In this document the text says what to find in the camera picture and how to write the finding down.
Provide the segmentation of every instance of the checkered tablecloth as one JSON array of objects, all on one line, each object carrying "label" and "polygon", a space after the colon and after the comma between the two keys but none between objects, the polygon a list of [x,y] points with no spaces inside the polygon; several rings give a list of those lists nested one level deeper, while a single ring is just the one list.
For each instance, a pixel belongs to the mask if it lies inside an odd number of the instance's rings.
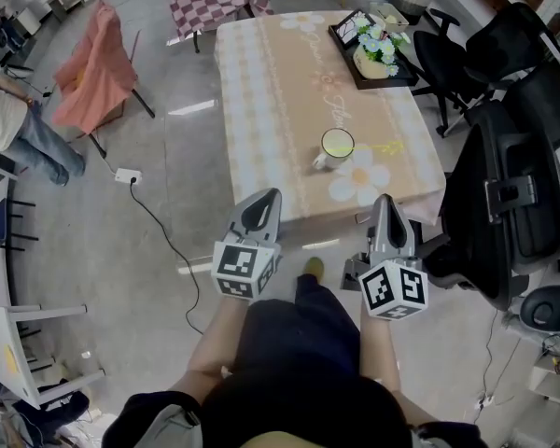
[{"label": "checkered tablecloth", "polygon": [[272,15],[270,0],[168,0],[178,36],[211,27],[239,8],[250,4],[260,14]]},{"label": "checkered tablecloth", "polygon": [[[282,191],[282,220],[332,220],[368,210],[382,193],[409,218],[435,224],[446,186],[408,88],[359,91],[328,34],[348,12],[303,12],[217,30],[234,200]],[[312,167],[321,137],[344,128],[356,147],[335,171]]]}]

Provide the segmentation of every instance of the mug handle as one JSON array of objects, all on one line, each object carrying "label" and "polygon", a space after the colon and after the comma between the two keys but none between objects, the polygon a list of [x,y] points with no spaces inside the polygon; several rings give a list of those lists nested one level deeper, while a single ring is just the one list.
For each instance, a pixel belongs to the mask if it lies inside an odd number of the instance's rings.
[{"label": "mug handle", "polygon": [[326,154],[321,153],[314,159],[313,166],[316,169],[324,169],[326,167]]}]

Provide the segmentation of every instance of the white mug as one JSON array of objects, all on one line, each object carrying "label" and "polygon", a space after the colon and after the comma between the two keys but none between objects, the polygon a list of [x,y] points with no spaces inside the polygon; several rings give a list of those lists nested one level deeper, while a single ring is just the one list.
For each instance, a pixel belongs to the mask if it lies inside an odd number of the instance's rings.
[{"label": "white mug", "polygon": [[343,128],[327,130],[321,137],[321,153],[314,159],[316,169],[336,169],[355,149],[355,139]]}]

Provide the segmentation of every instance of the mug rim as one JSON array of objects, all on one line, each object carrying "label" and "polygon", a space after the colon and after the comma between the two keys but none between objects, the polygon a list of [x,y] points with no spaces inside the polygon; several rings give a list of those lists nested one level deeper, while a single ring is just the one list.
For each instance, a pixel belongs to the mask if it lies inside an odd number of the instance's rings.
[{"label": "mug rim", "polygon": [[[324,136],[332,130],[344,131],[346,134],[348,134],[350,136],[351,141],[353,142],[353,147],[351,147],[351,150],[348,154],[345,154],[344,156],[334,156],[333,154],[329,154],[328,151],[324,148]],[[324,150],[324,152],[328,156],[330,156],[331,158],[334,158],[336,160],[341,160],[342,158],[348,158],[351,154],[353,154],[353,151],[355,150],[355,138],[345,128],[329,128],[329,129],[325,130],[324,133],[321,135],[321,148]]]}]

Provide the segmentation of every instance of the flower pot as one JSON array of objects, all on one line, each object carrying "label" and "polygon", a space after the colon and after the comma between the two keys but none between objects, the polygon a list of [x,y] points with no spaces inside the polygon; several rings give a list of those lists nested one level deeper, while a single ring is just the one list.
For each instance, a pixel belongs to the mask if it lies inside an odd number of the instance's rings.
[{"label": "flower pot", "polygon": [[388,78],[388,67],[381,63],[369,59],[363,45],[359,45],[353,54],[353,62],[358,72],[366,79]]}]

